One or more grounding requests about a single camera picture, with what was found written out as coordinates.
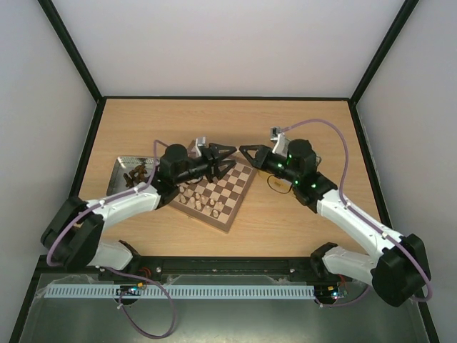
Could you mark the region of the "gold tin tray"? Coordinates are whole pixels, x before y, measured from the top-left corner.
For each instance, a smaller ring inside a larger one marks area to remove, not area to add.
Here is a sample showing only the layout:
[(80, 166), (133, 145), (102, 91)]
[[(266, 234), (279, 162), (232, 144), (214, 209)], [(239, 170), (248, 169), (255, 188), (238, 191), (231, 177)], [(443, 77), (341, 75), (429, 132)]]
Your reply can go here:
[(310, 179), (317, 172), (316, 163), (318, 158), (311, 157), (310, 164), (306, 159), (293, 158), (290, 154), (286, 158), (286, 177), (276, 177), (266, 171), (257, 169), (257, 174), (267, 182), (267, 185), (275, 192), (282, 194), (287, 194), (295, 187), (299, 187), (306, 178)]

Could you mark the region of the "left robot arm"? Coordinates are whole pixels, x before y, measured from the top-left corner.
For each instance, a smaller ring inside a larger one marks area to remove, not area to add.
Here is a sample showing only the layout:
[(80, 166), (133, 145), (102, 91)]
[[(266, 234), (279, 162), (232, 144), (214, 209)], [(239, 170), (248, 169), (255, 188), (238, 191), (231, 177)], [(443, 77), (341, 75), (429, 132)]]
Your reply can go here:
[(84, 201), (69, 197), (41, 236), (47, 248), (46, 263), (74, 271), (87, 266), (121, 271), (134, 258), (125, 243), (102, 241), (108, 228), (143, 212), (152, 212), (169, 204), (184, 182), (206, 178), (222, 179), (235, 165), (229, 157), (234, 146), (210, 143), (198, 145), (192, 158), (181, 144), (166, 147), (155, 157), (144, 182), (109, 197)]

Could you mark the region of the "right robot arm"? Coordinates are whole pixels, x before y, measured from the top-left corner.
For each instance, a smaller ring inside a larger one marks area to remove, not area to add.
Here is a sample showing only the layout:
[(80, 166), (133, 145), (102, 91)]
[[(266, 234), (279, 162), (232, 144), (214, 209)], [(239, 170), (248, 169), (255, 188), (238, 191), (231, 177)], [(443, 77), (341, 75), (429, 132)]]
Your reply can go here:
[(321, 280), (342, 274), (372, 287), (382, 300), (399, 307), (431, 279), (423, 241), (404, 236), (367, 215), (341, 188), (318, 171), (319, 157), (309, 141), (294, 139), (271, 148), (245, 145), (240, 152), (254, 168), (291, 185), (295, 198), (337, 225), (363, 249), (359, 254), (327, 244), (311, 256), (311, 271)]

